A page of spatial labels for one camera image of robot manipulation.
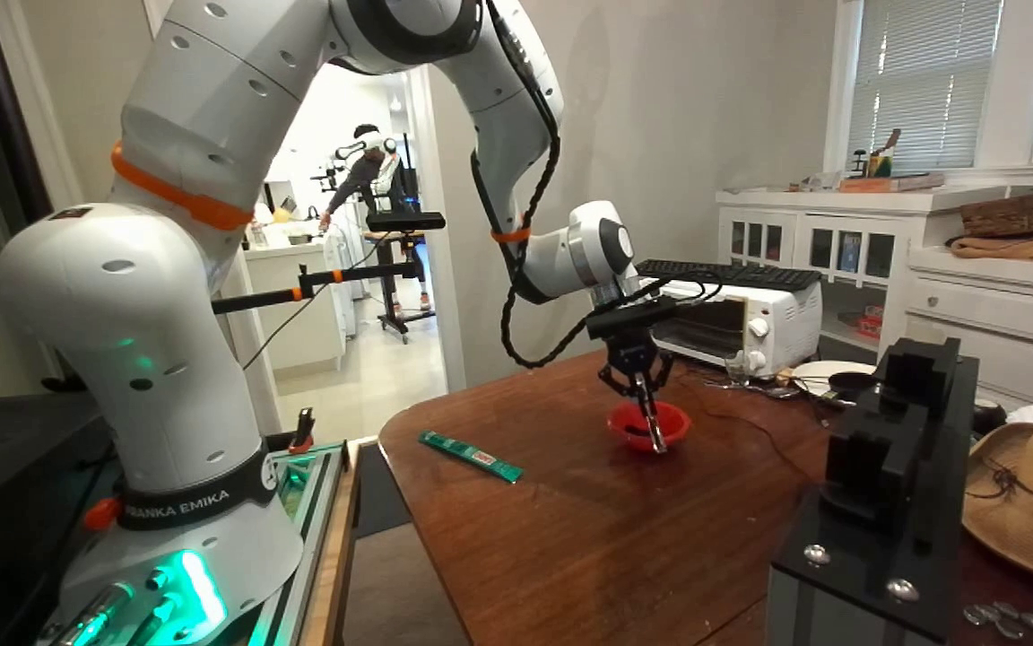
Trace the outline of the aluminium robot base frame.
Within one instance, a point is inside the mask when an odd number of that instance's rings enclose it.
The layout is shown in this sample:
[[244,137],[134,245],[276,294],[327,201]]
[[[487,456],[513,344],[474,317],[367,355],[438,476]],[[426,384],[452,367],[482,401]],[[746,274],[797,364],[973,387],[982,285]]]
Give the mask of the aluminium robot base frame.
[[266,505],[91,539],[35,646],[294,646],[310,623],[346,451],[269,451],[266,469]]

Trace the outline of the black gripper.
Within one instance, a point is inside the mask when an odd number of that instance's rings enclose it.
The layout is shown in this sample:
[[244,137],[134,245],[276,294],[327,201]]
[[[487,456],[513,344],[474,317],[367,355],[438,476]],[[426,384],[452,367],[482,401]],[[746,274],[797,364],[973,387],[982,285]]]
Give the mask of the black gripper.
[[621,398],[638,398],[638,387],[645,398],[660,395],[672,377],[672,360],[658,349],[652,325],[675,312],[677,306],[660,298],[597,312],[590,321],[590,334],[608,344],[600,380],[611,390],[618,390]]

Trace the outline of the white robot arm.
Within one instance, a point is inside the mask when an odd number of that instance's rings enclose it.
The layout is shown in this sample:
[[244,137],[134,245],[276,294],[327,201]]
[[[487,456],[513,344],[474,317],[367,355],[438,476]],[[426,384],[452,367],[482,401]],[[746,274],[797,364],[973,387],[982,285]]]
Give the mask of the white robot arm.
[[303,563],[248,372],[212,298],[321,67],[444,70],[513,291],[638,298],[608,201],[538,233],[516,184],[559,152],[562,90],[519,0],[174,0],[121,103],[114,184],[0,250],[5,307],[84,377],[121,466],[120,518],[61,578],[48,646],[212,646]]

